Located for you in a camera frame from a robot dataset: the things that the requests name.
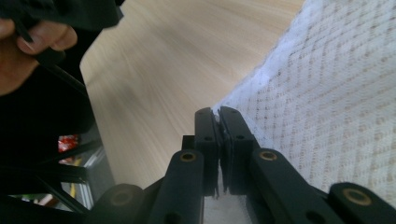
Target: red object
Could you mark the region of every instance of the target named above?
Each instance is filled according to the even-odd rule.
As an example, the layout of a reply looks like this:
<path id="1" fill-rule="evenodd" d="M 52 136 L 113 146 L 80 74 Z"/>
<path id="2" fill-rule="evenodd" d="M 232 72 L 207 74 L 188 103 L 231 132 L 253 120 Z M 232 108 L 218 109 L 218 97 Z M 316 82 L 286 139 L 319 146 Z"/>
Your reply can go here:
<path id="1" fill-rule="evenodd" d="M 60 136 L 58 140 L 58 151 L 64 152 L 78 146 L 78 134 Z M 60 163 L 72 162 L 74 158 L 67 158 Z"/>

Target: hand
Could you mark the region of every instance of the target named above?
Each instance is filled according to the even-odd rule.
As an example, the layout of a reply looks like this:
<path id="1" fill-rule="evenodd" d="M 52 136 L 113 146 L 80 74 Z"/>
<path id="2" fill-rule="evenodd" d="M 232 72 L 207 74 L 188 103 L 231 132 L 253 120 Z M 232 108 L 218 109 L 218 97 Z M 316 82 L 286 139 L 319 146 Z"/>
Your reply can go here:
<path id="1" fill-rule="evenodd" d="M 19 88 L 33 73 L 38 62 L 33 57 L 44 49 L 65 50 L 77 43 L 72 27 L 51 21 L 42 21 L 29 30 L 33 43 L 15 35 L 11 20 L 0 19 L 0 96 Z"/>

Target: wooden floor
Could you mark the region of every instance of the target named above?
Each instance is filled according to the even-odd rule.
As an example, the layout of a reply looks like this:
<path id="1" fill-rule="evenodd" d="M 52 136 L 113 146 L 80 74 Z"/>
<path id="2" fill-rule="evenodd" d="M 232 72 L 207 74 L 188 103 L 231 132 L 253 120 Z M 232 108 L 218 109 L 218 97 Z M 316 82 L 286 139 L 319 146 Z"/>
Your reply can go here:
<path id="1" fill-rule="evenodd" d="M 303 0 L 127 0 L 81 65 L 117 183 L 161 178 L 194 112 L 275 46 Z"/>

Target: fingernail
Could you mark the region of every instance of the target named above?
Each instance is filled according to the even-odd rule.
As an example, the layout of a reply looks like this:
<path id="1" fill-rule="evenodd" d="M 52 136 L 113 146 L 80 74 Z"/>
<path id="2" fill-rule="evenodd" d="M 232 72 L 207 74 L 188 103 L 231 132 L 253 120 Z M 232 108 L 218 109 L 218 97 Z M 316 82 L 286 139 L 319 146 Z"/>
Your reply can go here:
<path id="1" fill-rule="evenodd" d="M 26 40 L 24 40 L 23 42 L 24 42 L 25 46 L 27 47 L 26 50 L 29 50 L 31 52 L 36 52 L 41 48 L 42 41 L 39 37 L 34 36 L 34 35 L 32 36 L 32 39 L 33 39 L 32 42 L 29 42 Z"/>
<path id="2" fill-rule="evenodd" d="M 25 46 L 32 52 L 35 51 L 35 49 L 33 48 L 33 42 L 27 42 L 26 40 L 23 41 L 23 43 L 25 44 Z"/>

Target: white net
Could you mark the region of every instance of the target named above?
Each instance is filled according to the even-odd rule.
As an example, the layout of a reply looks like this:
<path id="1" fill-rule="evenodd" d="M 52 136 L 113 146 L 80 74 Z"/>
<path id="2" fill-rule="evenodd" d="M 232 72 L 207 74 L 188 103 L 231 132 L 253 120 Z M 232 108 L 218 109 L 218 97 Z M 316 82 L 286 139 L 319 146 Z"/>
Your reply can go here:
<path id="1" fill-rule="evenodd" d="M 221 105 L 311 185 L 354 182 L 396 206 L 396 1 L 306 1 Z"/>

